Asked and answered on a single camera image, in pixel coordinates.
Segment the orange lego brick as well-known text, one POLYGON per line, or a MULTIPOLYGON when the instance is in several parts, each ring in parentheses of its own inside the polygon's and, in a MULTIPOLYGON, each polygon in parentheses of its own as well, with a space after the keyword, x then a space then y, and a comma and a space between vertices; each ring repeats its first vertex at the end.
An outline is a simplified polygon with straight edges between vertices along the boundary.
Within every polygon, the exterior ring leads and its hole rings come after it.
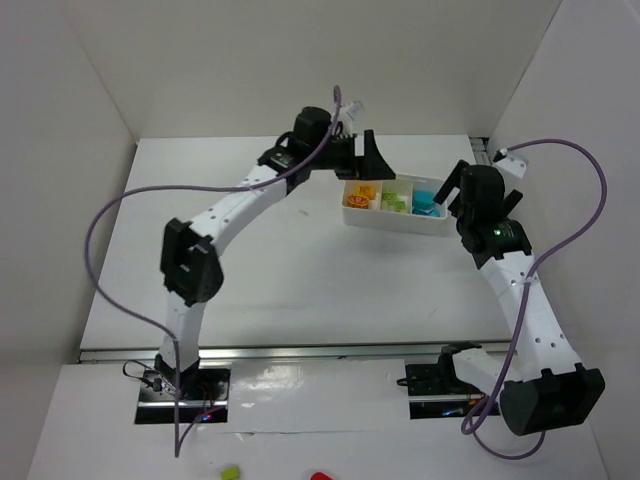
POLYGON ((377 195, 377 190, 373 185, 358 185, 354 189, 354 194, 357 196, 366 197, 369 200, 374 200, 377 195))

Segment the orange green lego stack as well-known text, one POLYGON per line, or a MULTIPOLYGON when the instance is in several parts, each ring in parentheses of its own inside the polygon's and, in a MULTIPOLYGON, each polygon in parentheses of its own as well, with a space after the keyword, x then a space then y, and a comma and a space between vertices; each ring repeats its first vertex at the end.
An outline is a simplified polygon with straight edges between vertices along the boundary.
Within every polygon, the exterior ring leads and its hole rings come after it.
POLYGON ((370 205, 370 199, 367 196, 352 194, 346 197, 344 206, 354 209, 367 210, 370 205))

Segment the teal rounded lego piece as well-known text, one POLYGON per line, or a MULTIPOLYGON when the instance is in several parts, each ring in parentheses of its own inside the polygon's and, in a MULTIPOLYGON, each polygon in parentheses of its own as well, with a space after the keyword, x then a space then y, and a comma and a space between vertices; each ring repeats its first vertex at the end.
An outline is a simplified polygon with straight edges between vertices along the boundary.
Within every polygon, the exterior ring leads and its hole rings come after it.
POLYGON ((412 195, 412 210, 429 211, 434 208, 435 194, 425 190, 414 190, 412 195))

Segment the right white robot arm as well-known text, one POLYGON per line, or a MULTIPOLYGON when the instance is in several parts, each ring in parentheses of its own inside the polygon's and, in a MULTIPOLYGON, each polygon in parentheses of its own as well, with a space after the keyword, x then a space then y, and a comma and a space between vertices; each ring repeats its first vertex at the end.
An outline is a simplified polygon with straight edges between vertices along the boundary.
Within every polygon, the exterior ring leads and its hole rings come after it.
POLYGON ((510 213, 520 192, 507 191, 498 169, 459 161, 437 192, 465 250, 495 294, 512 335, 503 361, 479 344, 441 350, 449 382, 484 393, 517 436, 582 424, 605 389, 597 368, 587 368, 571 347, 537 274, 537 257, 510 213))

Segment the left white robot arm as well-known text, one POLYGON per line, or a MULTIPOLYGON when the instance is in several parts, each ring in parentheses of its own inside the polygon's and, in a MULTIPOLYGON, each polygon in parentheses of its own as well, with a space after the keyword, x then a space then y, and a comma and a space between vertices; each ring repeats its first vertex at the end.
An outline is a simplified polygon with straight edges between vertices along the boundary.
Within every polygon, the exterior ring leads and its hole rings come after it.
POLYGON ((170 332, 154 366, 177 394, 195 380, 204 311, 224 282, 220 258, 244 228, 315 170, 330 170, 344 181, 395 179, 373 131, 355 131, 361 110, 358 101, 334 114, 319 107, 303 108, 292 130, 258 158, 240 185, 192 219, 166 224, 160 270, 169 292, 166 326, 170 332))

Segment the teal rectangular lego brick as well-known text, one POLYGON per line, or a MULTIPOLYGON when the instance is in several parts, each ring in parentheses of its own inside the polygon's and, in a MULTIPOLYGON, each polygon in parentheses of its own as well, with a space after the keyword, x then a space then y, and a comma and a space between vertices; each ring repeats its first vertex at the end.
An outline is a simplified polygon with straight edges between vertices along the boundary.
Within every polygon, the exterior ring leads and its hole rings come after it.
POLYGON ((439 205, 431 204, 431 205, 418 205, 412 209, 413 215, 418 215, 422 217, 432 217, 432 218, 441 218, 442 213, 439 205))

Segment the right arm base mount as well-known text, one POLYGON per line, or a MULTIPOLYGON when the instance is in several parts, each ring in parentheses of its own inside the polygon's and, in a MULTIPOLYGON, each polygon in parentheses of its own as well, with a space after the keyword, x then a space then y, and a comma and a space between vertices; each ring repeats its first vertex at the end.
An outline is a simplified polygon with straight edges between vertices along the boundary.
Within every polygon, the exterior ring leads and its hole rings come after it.
POLYGON ((406 364, 405 374, 396 381, 408 395, 411 420, 460 418, 484 398, 469 384, 449 384, 436 364, 406 364))

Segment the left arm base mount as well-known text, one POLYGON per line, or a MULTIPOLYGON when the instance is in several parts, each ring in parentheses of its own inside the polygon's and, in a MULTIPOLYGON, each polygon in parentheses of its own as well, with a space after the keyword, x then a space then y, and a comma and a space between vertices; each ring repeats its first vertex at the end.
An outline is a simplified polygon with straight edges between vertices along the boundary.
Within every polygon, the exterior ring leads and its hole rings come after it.
MULTIPOLYGON (((134 423, 161 425, 174 422, 174 389, 152 369, 135 374, 139 380, 138 401, 134 423)), ((204 368, 196 379, 181 388, 179 420, 190 424, 196 418, 200 423, 226 423, 231 380, 229 368, 204 368)))

